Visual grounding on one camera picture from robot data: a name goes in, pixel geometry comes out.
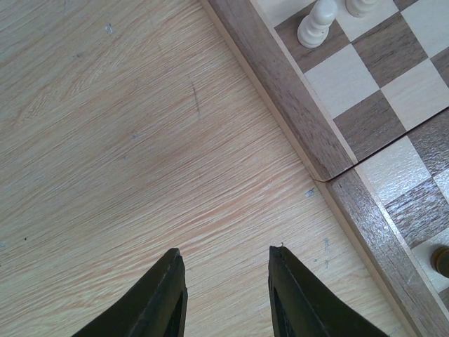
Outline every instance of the white pawn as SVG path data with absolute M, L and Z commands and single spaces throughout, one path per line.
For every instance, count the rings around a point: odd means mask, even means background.
M 306 48 L 315 48 L 324 42 L 329 27 L 337 17 L 335 0 L 318 0 L 310 14 L 302 19 L 297 29 L 297 39 Z
M 346 0 L 346 9 L 356 18 L 367 16 L 379 4 L 379 0 Z

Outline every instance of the wooden chessboard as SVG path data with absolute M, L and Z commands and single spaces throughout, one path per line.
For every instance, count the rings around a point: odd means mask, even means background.
M 311 0 L 201 0 L 410 333 L 449 336 L 449 1 L 336 1 L 306 49 Z

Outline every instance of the small stain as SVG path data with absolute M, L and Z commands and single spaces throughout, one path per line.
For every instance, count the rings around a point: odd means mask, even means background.
M 312 188 L 311 190 L 308 190 L 307 192 L 304 193 L 306 198 L 310 198 L 314 194 L 315 194 L 315 188 Z
M 329 238 L 325 237 L 323 241 L 324 241 L 324 252 L 327 254 L 330 246 Z
M 114 30 L 112 29 L 112 26 L 110 23 L 108 23 L 105 27 L 106 32 L 112 34 L 114 32 Z

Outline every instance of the table surface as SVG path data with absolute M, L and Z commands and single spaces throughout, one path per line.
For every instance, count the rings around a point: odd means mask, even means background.
M 170 247 L 186 336 L 272 336 L 268 248 L 402 326 L 194 0 L 0 4 L 0 335 L 70 336 Z

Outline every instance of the wooden board edge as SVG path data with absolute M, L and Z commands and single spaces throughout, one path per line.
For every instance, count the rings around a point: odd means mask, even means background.
M 291 126 L 289 126 L 288 122 L 285 120 L 283 115 L 280 113 L 279 109 L 276 107 L 276 104 L 272 100 L 270 93 L 266 90 L 264 85 L 261 83 L 259 78 L 257 77 L 256 73 L 254 72 L 253 68 L 250 66 L 248 61 L 246 60 L 246 57 L 242 54 L 239 47 L 236 45 L 233 37 L 230 35 L 230 33 L 227 31 L 226 27 L 224 26 L 221 19 L 218 17 L 217 13 L 213 9 L 213 7 L 210 4 L 210 0 L 200 0 L 200 3 L 203 5 L 205 11 L 213 21 L 214 25 L 217 27 L 219 33 L 221 33 L 222 37 L 224 38 L 225 42 L 227 43 L 228 47 L 231 49 L 232 53 L 235 55 L 236 59 L 238 60 L 239 64 L 242 66 L 243 70 L 253 83 L 256 91 L 259 93 L 261 99 L 265 103 L 265 105 L 268 107 L 269 111 L 275 118 L 276 122 L 280 126 L 281 130 L 286 135 L 287 139 L 289 140 L 290 144 L 293 146 L 293 149 L 297 152 L 298 156 L 302 160 L 303 164 L 306 166 L 307 170 L 309 171 L 310 175 L 314 180 L 317 181 L 328 181 L 331 178 L 334 178 L 338 174 L 340 174 L 343 171 L 346 171 L 347 169 L 351 168 L 354 163 L 343 147 L 342 143 L 338 139 L 338 137 L 333 133 L 333 136 L 335 136 L 335 144 L 332 144 L 329 146 L 329 149 L 326 149 L 326 151 L 330 151 L 335 155 L 336 158 L 344 158 L 341 162 L 339 160 L 332 161 L 332 163 L 338 168 L 336 170 L 329 169 L 326 167 L 326 165 L 323 164 L 323 160 L 319 158 L 311 158 L 310 156 L 316 155 L 313 151 L 306 148 L 306 144 L 304 142 L 300 142 L 298 140 L 298 136 L 295 135 L 295 133 L 292 131 Z
M 365 265 L 366 269 L 370 273 L 371 277 L 374 279 L 374 282 L 376 283 L 377 287 L 381 291 L 382 295 L 384 295 L 385 299 L 387 300 L 388 304 L 392 308 L 394 314 L 398 317 L 399 321 L 402 323 L 404 329 L 406 330 L 407 334 L 412 337 L 417 337 L 417 334 L 409 324 L 408 320 L 406 319 L 406 316 L 403 314 L 402 309 L 399 307 L 398 303 L 392 296 L 390 290 L 387 288 L 387 285 L 384 283 L 383 279 L 381 278 L 380 274 L 377 272 L 377 269 L 375 268 L 373 262 L 371 261 L 370 257 L 366 253 L 365 249 L 363 248 L 361 242 L 357 239 L 356 235 L 352 231 L 351 225 L 346 220 L 346 218 L 343 216 L 343 213 L 338 208 L 337 204 L 335 203 L 334 199 L 331 197 L 327 187 L 326 183 L 322 182 L 316 182 L 316 186 L 321 192 L 321 195 L 323 195 L 323 198 L 325 199 L 326 203 L 328 204 L 329 208 L 332 210 L 334 216 L 337 218 L 338 223 L 342 227 L 344 233 L 348 237 L 349 241 L 351 242 L 352 246 L 356 250 L 358 256 L 362 260 L 363 264 Z
M 420 273 L 410 258 L 407 264 L 404 258 L 401 259 L 401 256 L 408 256 L 407 252 L 383 218 L 356 170 L 347 171 L 330 182 L 317 183 L 317 186 L 406 331 L 411 336 L 419 337 L 449 336 L 449 321 L 445 313 L 424 280 L 420 279 Z M 369 217 L 372 217 L 372 222 L 366 220 Z M 372 229 L 373 233 L 367 234 L 373 227 L 381 228 L 384 232 L 374 234 Z M 395 252 L 386 255 L 381 249 L 373 251 L 369 248 L 370 240 L 376 242 L 381 235 L 382 244 L 392 246 Z M 401 265 L 394 268 L 397 278 L 388 275 L 384 264 L 378 260 L 382 257 L 385 261 L 395 258 L 401 260 Z M 401 282 L 410 279 L 413 280 L 410 284 Z M 417 288 L 424 291 L 414 300 L 410 299 Z

